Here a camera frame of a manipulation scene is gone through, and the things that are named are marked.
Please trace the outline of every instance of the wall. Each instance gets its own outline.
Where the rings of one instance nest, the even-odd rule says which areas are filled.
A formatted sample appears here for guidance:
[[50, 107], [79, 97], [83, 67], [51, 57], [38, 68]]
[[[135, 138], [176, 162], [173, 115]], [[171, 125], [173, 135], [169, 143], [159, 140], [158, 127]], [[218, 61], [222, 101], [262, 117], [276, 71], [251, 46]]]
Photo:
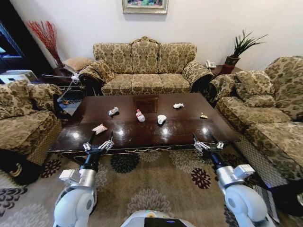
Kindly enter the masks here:
[[[242, 29], [269, 34], [265, 44], [241, 55], [238, 67], [263, 69], [281, 55], [302, 55], [301, 0], [169, 0], [167, 15], [123, 14], [121, 0], [11, 0], [23, 19], [49, 20], [58, 30], [58, 51], [65, 60], [93, 58], [99, 42], [129, 43], [144, 35], [165, 42], [192, 42], [196, 60], [223, 64]], [[51, 55], [37, 41], [50, 63]]]

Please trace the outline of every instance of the cable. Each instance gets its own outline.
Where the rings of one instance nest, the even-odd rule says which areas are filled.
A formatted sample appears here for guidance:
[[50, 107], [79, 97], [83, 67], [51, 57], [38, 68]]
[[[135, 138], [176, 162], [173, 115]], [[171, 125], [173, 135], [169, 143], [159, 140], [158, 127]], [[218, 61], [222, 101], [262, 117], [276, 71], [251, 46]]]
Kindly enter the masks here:
[[71, 78], [71, 83], [69, 84], [68, 88], [66, 89], [66, 91], [57, 99], [57, 102], [59, 102], [63, 96], [65, 96], [65, 94], [70, 90], [71, 85], [74, 83], [75, 85], [78, 84], [79, 79], [78, 79], [78, 73], [73, 72], [71, 77], [64, 77], [64, 76], [54, 76], [54, 75], [46, 75], [46, 74], [42, 74], [42, 76], [48, 76], [48, 77], [60, 77], [60, 78]]

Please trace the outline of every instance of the coffee table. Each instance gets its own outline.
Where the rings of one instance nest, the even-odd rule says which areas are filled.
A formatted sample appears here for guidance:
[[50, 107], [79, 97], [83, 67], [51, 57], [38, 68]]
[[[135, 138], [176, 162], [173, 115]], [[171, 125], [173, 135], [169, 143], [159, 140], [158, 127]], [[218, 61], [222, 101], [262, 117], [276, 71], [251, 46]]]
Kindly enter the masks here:
[[[175, 103], [183, 103], [185, 107], [174, 109]], [[108, 111], [115, 106], [119, 113], [111, 117]], [[138, 108], [145, 122], [137, 120]], [[208, 119], [201, 119], [201, 112]], [[163, 125], [158, 125], [157, 116], [161, 114], [167, 119]], [[86, 156], [83, 143], [90, 140], [92, 129], [101, 123], [108, 130], [96, 135], [92, 145], [102, 144], [113, 132], [115, 144], [108, 155], [193, 149], [192, 133], [207, 144], [214, 143], [211, 134], [224, 143], [239, 141], [200, 93], [89, 96], [84, 98], [49, 152], [81, 163]]]

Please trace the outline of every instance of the floral patterned sofa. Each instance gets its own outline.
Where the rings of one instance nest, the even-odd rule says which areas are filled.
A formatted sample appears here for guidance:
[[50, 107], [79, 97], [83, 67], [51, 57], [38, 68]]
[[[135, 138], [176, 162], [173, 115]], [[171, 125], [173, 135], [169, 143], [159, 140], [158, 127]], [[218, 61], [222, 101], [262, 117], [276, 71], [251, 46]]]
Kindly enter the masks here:
[[89, 95], [196, 92], [213, 78], [193, 61], [196, 47], [190, 43], [160, 44], [143, 37], [131, 44], [95, 44], [93, 52], [96, 62], [79, 72]]
[[296, 203], [303, 196], [303, 57], [280, 57], [265, 71], [220, 75], [208, 90], [241, 137], [236, 146], [284, 198], [280, 207], [303, 215]]
[[[55, 100], [61, 90], [52, 84], [28, 84], [26, 80], [18, 80], [0, 85], [0, 149], [15, 152], [16, 160], [26, 159], [40, 169], [47, 156], [47, 151], [62, 130], [61, 121], [54, 114]], [[15, 179], [25, 169], [15, 161], [10, 168], [6, 162], [0, 166], [0, 188], [16, 187]]]

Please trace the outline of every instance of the framed painting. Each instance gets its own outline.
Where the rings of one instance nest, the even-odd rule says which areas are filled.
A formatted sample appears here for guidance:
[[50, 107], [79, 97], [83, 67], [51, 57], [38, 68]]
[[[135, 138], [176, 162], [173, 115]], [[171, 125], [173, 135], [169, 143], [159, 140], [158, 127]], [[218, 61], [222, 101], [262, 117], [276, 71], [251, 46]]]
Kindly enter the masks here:
[[123, 13], [167, 14], [169, 0], [122, 0]]

